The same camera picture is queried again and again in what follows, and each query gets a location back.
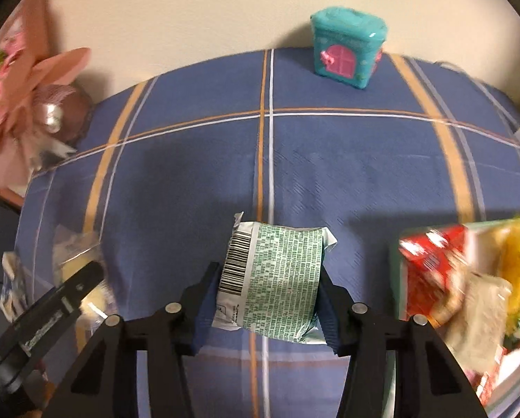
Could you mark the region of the cream snack packet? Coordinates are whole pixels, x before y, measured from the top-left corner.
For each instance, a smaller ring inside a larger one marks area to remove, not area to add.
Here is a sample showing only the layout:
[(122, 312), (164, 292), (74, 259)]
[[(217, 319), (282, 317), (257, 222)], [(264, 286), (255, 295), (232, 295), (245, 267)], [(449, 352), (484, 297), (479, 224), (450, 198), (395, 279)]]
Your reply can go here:
[(470, 273), (462, 308), (452, 318), (445, 344), (464, 370), (488, 372), (504, 338), (511, 284), (488, 274)]

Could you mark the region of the red festive snack packet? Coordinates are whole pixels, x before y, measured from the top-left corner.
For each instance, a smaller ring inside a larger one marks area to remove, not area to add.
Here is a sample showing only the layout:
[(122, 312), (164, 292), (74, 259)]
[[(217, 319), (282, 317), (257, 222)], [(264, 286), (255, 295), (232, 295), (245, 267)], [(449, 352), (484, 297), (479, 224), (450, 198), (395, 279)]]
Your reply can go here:
[(399, 240), (408, 317), (421, 314), (441, 327), (459, 312), (468, 273), (465, 240), (464, 225), (426, 229)]

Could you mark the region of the yellow soft bread packet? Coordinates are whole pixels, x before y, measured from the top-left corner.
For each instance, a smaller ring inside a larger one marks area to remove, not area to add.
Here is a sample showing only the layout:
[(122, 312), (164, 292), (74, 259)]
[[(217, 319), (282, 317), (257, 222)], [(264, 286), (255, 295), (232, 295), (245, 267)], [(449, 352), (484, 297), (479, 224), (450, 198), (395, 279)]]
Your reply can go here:
[(498, 261), (498, 275), (511, 284), (512, 292), (507, 301), (505, 335), (511, 337), (517, 329), (520, 316), (520, 218), (507, 226)]

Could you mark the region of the green white snack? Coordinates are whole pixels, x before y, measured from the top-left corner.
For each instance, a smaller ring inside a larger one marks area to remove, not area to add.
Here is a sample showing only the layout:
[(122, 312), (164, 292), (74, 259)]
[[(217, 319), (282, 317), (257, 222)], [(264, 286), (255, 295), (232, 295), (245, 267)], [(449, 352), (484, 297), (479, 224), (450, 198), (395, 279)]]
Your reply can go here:
[(246, 222), (236, 213), (212, 325), (269, 339), (323, 345), (315, 306), (322, 262), (337, 238), (327, 227)]

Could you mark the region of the red gold patterned packet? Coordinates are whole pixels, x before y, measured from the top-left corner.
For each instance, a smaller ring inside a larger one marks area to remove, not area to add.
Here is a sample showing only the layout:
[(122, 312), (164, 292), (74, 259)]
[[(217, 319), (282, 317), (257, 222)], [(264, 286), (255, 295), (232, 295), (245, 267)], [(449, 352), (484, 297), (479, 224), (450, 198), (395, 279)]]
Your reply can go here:
[(508, 352), (500, 346), (491, 374), (475, 374), (471, 381), (475, 394), (487, 409), (494, 409), (508, 395), (520, 390), (520, 348)]

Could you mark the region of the blue white crumpled wrapper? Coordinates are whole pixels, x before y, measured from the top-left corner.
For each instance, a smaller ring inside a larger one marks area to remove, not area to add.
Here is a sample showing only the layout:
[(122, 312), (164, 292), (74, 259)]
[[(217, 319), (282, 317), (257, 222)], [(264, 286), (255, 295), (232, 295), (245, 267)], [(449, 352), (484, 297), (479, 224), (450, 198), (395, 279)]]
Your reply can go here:
[(0, 309), (5, 318), (13, 323), (28, 308), (24, 269), (14, 252), (4, 252), (2, 256), (3, 284), (0, 293)]

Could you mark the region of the teal rimmed white tray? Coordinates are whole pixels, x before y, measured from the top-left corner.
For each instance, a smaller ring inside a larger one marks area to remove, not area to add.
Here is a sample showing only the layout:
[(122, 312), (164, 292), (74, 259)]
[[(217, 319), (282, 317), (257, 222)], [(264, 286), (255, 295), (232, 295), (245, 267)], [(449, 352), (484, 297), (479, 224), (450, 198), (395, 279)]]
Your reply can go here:
[(520, 217), (409, 230), (390, 263), (397, 317), (428, 320), (488, 416), (520, 415)]

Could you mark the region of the clear wrapped white ball snack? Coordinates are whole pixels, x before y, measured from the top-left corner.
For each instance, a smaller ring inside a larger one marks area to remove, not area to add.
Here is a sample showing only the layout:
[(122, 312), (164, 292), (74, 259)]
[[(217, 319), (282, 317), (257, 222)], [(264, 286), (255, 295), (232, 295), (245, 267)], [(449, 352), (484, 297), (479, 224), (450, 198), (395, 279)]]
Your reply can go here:
[(101, 265), (104, 279), (82, 299), (80, 319), (94, 333), (107, 317), (117, 313), (100, 238), (95, 231), (78, 233), (59, 225), (53, 239), (54, 284), (61, 285), (91, 261)]

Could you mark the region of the blue plaid tablecloth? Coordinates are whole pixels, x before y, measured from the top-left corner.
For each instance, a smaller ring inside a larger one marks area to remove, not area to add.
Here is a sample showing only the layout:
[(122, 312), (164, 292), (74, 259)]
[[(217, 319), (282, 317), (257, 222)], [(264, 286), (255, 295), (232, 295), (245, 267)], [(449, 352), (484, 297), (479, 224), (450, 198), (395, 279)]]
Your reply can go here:
[(145, 317), (222, 261), (236, 213), (337, 238), (332, 280), (395, 310), (404, 229), (520, 214), (520, 115), (436, 63), (385, 55), (357, 90), (308, 48), (221, 57), (98, 104), (78, 154), (34, 177), (16, 247), (26, 291), (52, 285), (59, 227), (94, 231), (120, 313)]

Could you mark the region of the pink flower bouquet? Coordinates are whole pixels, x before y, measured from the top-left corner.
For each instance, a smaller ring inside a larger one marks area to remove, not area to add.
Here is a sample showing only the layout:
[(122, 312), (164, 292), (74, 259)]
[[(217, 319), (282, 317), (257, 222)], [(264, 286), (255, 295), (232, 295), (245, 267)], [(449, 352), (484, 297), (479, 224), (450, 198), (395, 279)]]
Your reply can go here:
[(22, 0), (0, 30), (0, 188), (23, 187), (42, 153), (70, 153), (89, 106), (73, 83), (87, 47), (53, 54), (48, 0)]

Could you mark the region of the teal toy house box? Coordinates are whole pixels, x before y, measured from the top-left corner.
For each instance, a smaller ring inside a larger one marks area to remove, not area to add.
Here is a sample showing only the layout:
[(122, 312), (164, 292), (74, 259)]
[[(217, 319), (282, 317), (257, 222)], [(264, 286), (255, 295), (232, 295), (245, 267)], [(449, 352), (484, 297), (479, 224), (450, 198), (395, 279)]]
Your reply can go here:
[(383, 55), (386, 22), (359, 10), (329, 7), (315, 12), (310, 24), (315, 73), (365, 89)]

